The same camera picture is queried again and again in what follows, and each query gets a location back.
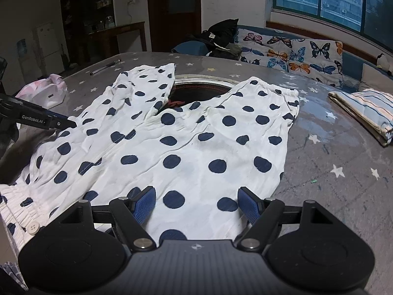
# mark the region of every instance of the metal screw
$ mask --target metal screw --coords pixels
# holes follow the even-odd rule
[[[241,245],[247,249],[257,248],[261,243],[255,238],[246,238],[241,241]]]
[[[140,249],[146,249],[153,245],[153,242],[148,238],[138,238],[134,241],[134,245]]]

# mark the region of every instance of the pen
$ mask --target pen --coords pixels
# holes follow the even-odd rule
[[[98,73],[98,72],[101,72],[102,70],[105,70],[106,68],[109,68],[109,67],[111,67],[111,66],[114,66],[115,64],[119,63],[120,61],[121,61],[121,60],[119,59],[119,60],[110,62],[109,64],[107,64],[107,65],[105,65],[105,66],[103,66],[103,67],[101,67],[101,68],[99,68],[99,69],[97,69],[97,70],[95,70],[95,71],[93,71],[93,72],[90,72],[90,75],[94,75],[94,74],[96,74],[96,73]]]

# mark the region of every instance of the folded blanket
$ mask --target folded blanket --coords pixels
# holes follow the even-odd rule
[[[105,205],[147,186],[157,197],[146,230],[157,243],[242,232],[237,191],[266,198],[280,183],[298,92],[252,77],[157,114],[173,83],[174,64],[122,72],[75,129],[38,148],[15,185],[0,185],[1,217],[17,249],[79,199]]]
[[[393,137],[393,95],[374,89],[348,94],[329,92],[329,98],[358,120],[383,145]]]

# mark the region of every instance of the black round object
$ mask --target black round object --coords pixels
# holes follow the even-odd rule
[[[29,288],[54,293],[83,292],[105,284],[125,265],[122,244],[104,232],[93,230],[74,238],[48,236],[45,230],[41,233],[22,248],[18,257]]]
[[[375,264],[372,250],[355,234],[314,237],[301,230],[275,240],[266,257],[289,284],[323,292],[364,288]]]

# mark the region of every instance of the striped blanket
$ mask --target striped blanket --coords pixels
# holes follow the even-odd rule
[[[383,145],[393,137],[393,95],[375,89],[348,94],[329,92],[329,98],[358,120]]]

